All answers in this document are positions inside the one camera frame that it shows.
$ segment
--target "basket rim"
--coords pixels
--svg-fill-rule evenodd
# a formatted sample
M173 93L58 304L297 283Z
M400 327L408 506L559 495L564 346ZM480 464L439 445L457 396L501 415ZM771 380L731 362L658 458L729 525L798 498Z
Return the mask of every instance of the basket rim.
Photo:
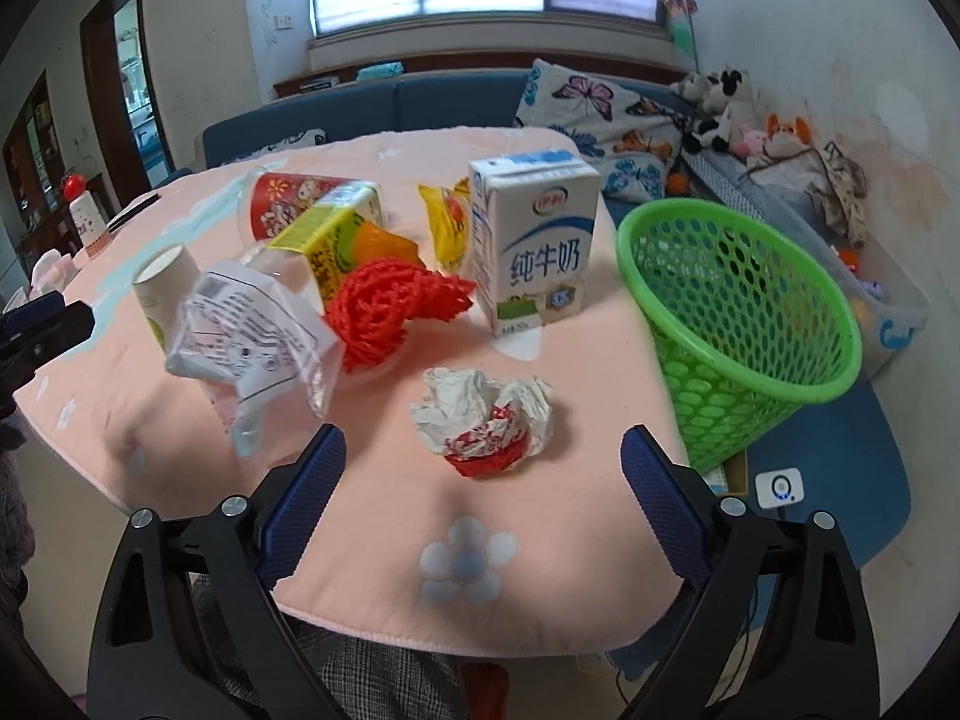
M791 384L767 376L765 373L760 373L747 367L747 365L743 365L742 362L733 360L733 358L728 357L722 351L704 341L686 327L680 319L677 319L673 312L647 286L637 263L634 261L631 245L635 230L640 225L645 224L648 218L663 214L668 207L686 211L709 207L709 213L714 215L715 221L717 221L715 219L717 215L727 217L730 223L738 226L742 232L750 235L756 234L760 238L773 239L778 245L789 250L792 256L805 260L808 266L816 266L815 271L823 276L823 287L826 292L824 298L832 305L834 312L839 308L840 314L842 314L841 326L837 332L850 337L851 354L846 368L832 380L823 384ZM863 341L860 337L860 328L856 317L853 315L853 310L846 295L843 294L843 290L808 252L769 224L762 223L762 221L750 218L721 203L710 200L695 199L694 197L671 197L670 199L654 200L637 206L627 214L627 217L620 224L616 234L616 259L628 291L637 303L637 308L640 308L641 312L646 314L647 319L654 322L659 330L664 335L669 336L671 340L688 348L700 362L709 365L741 386L788 403L827 403L837 399L850 389L860 375L863 361Z

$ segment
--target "blue flower center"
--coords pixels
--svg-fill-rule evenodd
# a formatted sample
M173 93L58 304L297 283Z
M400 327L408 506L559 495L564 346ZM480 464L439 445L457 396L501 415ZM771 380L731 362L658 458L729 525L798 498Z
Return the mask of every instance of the blue flower center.
M450 575L454 581L468 583L477 581L483 576L487 568L487 561L483 552L480 550L469 550L467 552L458 552L453 556L453 566L450 568Z

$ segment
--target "silver bolt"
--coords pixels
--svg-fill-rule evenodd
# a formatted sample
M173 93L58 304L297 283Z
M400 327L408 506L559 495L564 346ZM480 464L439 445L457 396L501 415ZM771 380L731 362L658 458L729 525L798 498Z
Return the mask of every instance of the silver bolt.
M747 504L739 498L724 498L720 501L720 508L731 517L743 517L747 514Z
M140 528L146 528L153 521L154 513L151 512L150 509L138 509L138 511L133 513L133 517L130 518L130 524L138 530L140 530Z
M818 528L823 528L824 531L832 531L837 521L833 519L832 515L826 512L817 512L817 514L813 515L813 524Z
M227 517L240 517L240 514L243 514L246 510L247 500L239 495L234 498L227 498L220 507L220 511L227 514Z

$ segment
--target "window frame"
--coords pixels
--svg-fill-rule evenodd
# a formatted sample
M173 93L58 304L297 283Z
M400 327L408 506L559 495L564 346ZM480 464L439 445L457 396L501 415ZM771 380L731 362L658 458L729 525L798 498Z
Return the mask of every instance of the window frame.
M424 9L424 0L419 2L419 8ZM550 0L544 0L544 8L539 11L515 11L515 10L487 10L487 11L453 11L451 13L418 13L412 16L403 16L396 19L376 20L375 22L362 23L361 25L348 26L343 29L332 29L328 32L321 32L317 23L317 0L310 0L310 20L313 28L312 45L320 45L320 42L329 38L349 38L352 33L368 33L371 29L378 30L384 25L396 25L398 28L409 28L411 25L426 25L426 23L444 23L454 17L458 20L476 20L477 22L488 22L499 17L529 17L533 20L555 20L552 16L564 18L583 17L591 23L597 25L608 25L618 30L626 30L631 26L636 28L641 25L642 28L651 28L655 26L660 30L666 30L666 8L658 0L656 2L656 20L635 19L629 16L618 16L608 13L600 13L592 10L577 10L574 8L561 8L551 4Z

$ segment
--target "door frame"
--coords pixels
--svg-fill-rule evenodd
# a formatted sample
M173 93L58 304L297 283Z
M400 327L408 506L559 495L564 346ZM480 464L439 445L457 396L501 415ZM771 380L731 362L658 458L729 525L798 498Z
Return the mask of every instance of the door frame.
M127 102L120 80L120 60L117 55L114 14L130 0L100 0L80 22L80 51L83 55L83 76L86 94L93 115L93 127L100 142L100 151L109 173L113 190L121 208L137 197L147 194L150 180L140 160L140 151L130 126ZM140 50L143 56L143 71L150 92L157 122L157 134L167 166L174 170L166 132L158 109L157 94L151 75L150 57L143 20L143 0L136 0L137 20L140 29Z

